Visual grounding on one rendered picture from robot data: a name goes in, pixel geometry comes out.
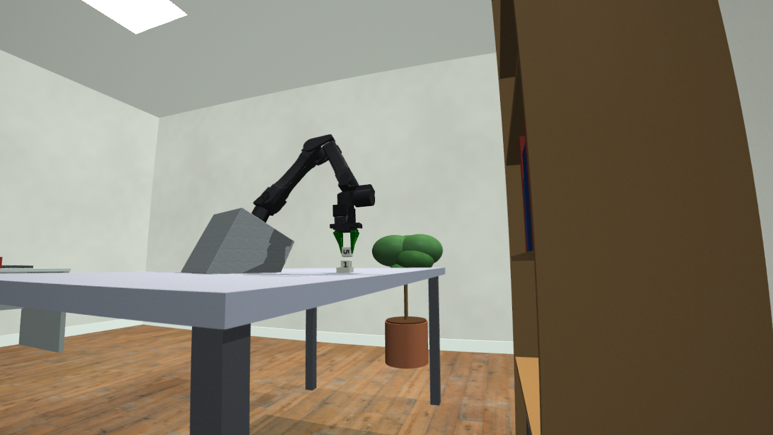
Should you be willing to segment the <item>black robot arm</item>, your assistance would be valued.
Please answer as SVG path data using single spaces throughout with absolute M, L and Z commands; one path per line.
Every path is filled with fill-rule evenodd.
M 375 191 L 371 184 L 359 185 L 355 176 L 351 175 L 350 166 L 346 166 L 346 160 L 331 134 L 311 138 L 304 143 L 302 152 L 292 167 L 278 182 L 268 187 L 253 202 L 256 207 L 254 207 L 252 214 L 267 222 L 269 216 L 278 214 L 278 211 L 286 204 L 288 195 L 302 177 L 316 165 L 319 166 L 328 160 L 342 191 L 337 195 L 338 205 L 332 206 L 335 224 L 356 223 L 354 205 L 356 207 L 374 206 Z

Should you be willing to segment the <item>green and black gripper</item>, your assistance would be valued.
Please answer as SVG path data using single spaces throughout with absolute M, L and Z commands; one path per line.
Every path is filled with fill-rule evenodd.
M 333 234 L 335 235 L 336 240 L 339 243 L 339 248 L 340 248 L 341 254 L 342 254 L 342 247 L 343 247 L 343 233 L 350 233 L 351 253 L 353 254 L 353 251 L 354 251 L 354 248 L 355 248 L 355 244 L 356 244 L 356 241 L 357 241 L 358 236 L 359 236 L 359 232 L 358 232 L 357 228 L 362 228 L 362 225 L 360 224 L 360 222 L 357 222 L 357 223 L 344 223 L 344 224 L 340 224 L 340 225 L 333 224 L 333 225 L 330 225 L 330 228 L 332 228 L 332 230 L 335 231 L 335 232 L 333 232 Z M 340 241 L 340 239 L 341 239 L 341 241 Z M 355 242 L 354 242 L 354 240 L 355 240 Z

